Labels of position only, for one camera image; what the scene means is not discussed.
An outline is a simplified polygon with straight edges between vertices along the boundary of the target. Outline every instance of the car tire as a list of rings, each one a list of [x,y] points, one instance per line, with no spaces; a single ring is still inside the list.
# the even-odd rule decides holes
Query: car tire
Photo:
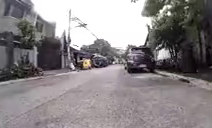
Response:
[[[132,73],[132,69],[127,68],[127,72],[128,72],[128,73]]]
[[[154,73],[155,72],[155,69],[154,68],[150,68],[149,70],[150,70],[151,73]]]

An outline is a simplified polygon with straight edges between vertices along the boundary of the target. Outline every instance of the parked car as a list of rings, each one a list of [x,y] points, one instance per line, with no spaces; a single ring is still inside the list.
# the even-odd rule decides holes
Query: parked car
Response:
[[[133,70],[148,69],[154,72],[155,60],[150,48],[134,47],[131,48],[126,57],[125,69],[131,73]]]

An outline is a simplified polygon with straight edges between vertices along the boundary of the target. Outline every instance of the concrete wall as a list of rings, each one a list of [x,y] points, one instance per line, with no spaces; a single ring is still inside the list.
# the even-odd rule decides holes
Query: concrete wall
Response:
[[[28,55],[29,61],[37,66],[37,52],[35,49],[19,49],[14,48],[14,63],[19,63],[21,57]],[[6,46],[0,46],[0,69],[6,68],[7,66],[7,52]]]
[[[21,57],[28,56],[29,61],[31,63],[35,63],[35,51],[34,50],[28,50],[28,49],[20,49],[20,48],[14,48],[14,63],[18,63],[21,61]]]
[[[7,54],[6,47],[0,46],[0,69],[3,69],[7,66]]]

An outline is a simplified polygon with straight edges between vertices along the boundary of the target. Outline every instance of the utility pole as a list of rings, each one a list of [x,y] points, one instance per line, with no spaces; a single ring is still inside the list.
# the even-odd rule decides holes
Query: utility pole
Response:
[[[67,47],[67,52],[68,52],[68,66],[69,68],[71,67],[71,54],[70,54],[70,44],[71,44],[71,37],[70,37],[70,30],[71,30],[71,9],[69,10],[69,28],[68,28],[68,47]]]

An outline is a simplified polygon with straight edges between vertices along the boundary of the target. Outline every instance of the window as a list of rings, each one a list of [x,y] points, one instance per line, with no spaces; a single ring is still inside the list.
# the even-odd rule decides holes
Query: window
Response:
[[[23,18],[24,12],[24,9],[20,8],[20,6],[16,6],[12,3],[6,2],[4,16],[12,16],[20,19]]]
[[[11,8],[11,5],[9,3],[6,3],[4,16],[8,16],[10,14],[10,8]]]
[[[23,16],[24,16],[24,10],[21,9],[21,8],[19,8],[19,7],[17,7],[17,6],[14,6],[12,8],[11,16],[12,17],[15,17],[15,18],[18,18],[18,19],[19,18],[23,18]]]
[[[36,27],[38,32],[42,32],[43,31],[43,24],[42,23],[37,21],[35,27]]]

